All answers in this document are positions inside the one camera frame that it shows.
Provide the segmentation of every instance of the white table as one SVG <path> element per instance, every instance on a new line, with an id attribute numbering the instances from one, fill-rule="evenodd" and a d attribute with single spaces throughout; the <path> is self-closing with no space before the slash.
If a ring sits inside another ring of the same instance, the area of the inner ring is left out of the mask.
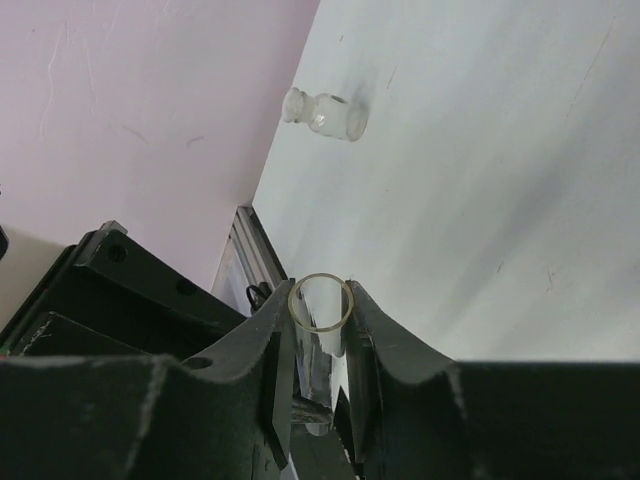
<path id="1" fill-rule="evenodd" d="M 360 281 L 455 358 L 640 358 L 640 2 L 322 0 L 254 207 L 285 270 Z"/>

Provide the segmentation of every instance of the white bottle cap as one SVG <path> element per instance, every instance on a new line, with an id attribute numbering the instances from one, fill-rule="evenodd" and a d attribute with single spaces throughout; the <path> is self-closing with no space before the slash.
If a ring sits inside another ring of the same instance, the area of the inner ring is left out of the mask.
<path id="1" fill-rule="evenodd" d="M 291 87 L 284 96 L 282 102 L 282 120 L 290 122 L 299 122 L 304 110 L 305 93 L 296 87 Z"/>

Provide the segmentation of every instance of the screw hole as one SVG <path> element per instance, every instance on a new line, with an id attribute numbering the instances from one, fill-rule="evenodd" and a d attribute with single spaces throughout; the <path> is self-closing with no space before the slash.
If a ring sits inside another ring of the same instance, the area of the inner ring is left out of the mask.
<path id="1" fill-rule="evenodd" d="M 191 357 L 184 361 L 184 366 L 191 370 L 202 370 L 213 365 L 213 361 L 204 357 Z"/>
<path id="2" fill-rule="evenodd" d="M 176 283 L 176 290 L 180 295 L 191 296 L 194 295 L 198 291 L 198 287 L 196 287 L 193 282 L 190 282 L 186 278 L 181 278 Z"/>
<path id="3" fill-rule="evenodd" d="M 122 245 L 112 245 L 109 247 L 107 257 L 114 263 L 124 262 L 127 258 L 127 249 Z"/>

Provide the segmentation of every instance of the table surface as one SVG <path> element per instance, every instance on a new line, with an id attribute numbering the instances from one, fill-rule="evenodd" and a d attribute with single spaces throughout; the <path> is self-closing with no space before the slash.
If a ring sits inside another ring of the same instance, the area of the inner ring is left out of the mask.
<path id="1" fill-rule="evenodd" d="M 322 0 L 254 200 L 290 276 L 458 359 L 640 358 L 640 2 Z"/>

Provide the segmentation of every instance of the clear vial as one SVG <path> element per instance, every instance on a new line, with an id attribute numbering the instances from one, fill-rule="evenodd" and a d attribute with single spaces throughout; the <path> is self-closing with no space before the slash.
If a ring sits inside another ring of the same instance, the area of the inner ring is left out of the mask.
<path id="1" fill-rule="evenodd" d="M 293 87 L 282 103 L 282 120 L 306 123 L 309 128 L 326 137 L 354 142 L 367 126 L 367 111 L 340 97 L 321 93 L 315 97 Z"/>

